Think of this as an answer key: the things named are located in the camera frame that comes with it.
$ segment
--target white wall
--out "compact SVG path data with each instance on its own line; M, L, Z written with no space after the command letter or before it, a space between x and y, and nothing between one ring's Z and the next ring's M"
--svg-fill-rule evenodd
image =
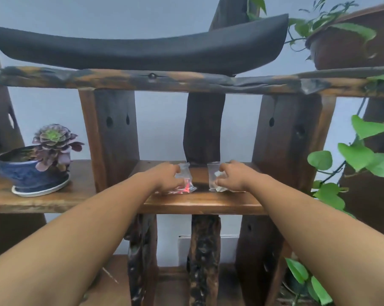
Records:
M356 0L361 8L384 0ZM313 0L266 0L269 16L289 13L303 17L300 8ZM343 2L329 0L327 8ZM0 26L71 37L134 39L169 37L208 30L218 0L0 0ZM292 74L314 70L305 61L307 51L285 46L276 61L240 76ZM3 66L29 65L0 53ZM16 118L26 144L42 125L61 123L87 144L84 120L76 90L10 88ZM227 95L222 118L221 159L250 161L260 111L260 96ZM141 159L185 159L182 140L186 93L136 92L138 141ZM325 148L342 161L338 142L350 142L349 122L360 99L338 99ZM73 159L89 159L88 144ZM222 216L222 234L238 234L241 216ZM189 215L159 215L158 261L161 266L178 262L177 239L190 235ZM120 251L126 252L126 245Z

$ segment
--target black saddle-shaped object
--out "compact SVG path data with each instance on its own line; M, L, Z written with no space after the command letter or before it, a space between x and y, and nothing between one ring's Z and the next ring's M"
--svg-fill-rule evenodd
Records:
M191 71L233 75L281 52L288 15L210 32L150 40L98 40L0 27L0 50L21 61L72 69Z

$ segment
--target wooden post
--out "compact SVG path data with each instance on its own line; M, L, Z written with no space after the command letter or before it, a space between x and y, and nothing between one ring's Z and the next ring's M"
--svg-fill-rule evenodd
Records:
M139 161L135 96L133 91L103 89L79 90L79 95L94 182L100 192L127 179ZM125 234L130 241L128 274L132 305L154 303L158 276L156 234L155 215L137 215Z
M23 146L8 88L0 86L0 153ZM45 224L43 214L0 214L0 255Z
M249 22L246 9L247 0L219 0L209 30ZM209 162L220 161L220 125L225 98L225 94L214 93L188 95L183 149L186 160L192 166L206 166ZM220 226L218 215L192 216L191 247L188 256L190 306L216 305Z
M316 171L307 156L323 149L335 102L318 95L263 96L253 163L286 185L310 191ZM246 306L274 305L290 254L269 217L243 216L235 265ZM271 268L267 257L273 257Z
M384 122L384 99L369 99L364 120ZM384 133L368 137L364 141L365 146L375 153L384 153ZM346 165L344 174L353 173L354 170ZM371 173L350 178L342 176L340 185L349 187L347 193L341 193L346 203L346 210L358 220L384 234L384 178Z

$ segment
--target purple succulent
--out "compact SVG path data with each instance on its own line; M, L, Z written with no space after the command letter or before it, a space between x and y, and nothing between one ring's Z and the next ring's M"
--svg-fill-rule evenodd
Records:
M36 169L44 172L53 163L57 163L60 170L66 170L70 164L70 151L81 151L83 143L74 142L76 134L60 124L50 124L42 127L35 133L33 144L36 159L39 162L36 164Z

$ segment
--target blue ceramic pot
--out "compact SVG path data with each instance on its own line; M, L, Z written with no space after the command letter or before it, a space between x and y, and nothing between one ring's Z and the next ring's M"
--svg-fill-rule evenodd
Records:
M13 149L0 154L0 175L12 181L17 192L31 193L48 190L65 182L69 175L61 172L56 166L50 166L46 171L36 169L37 160L16 162L15 155L33 146Z

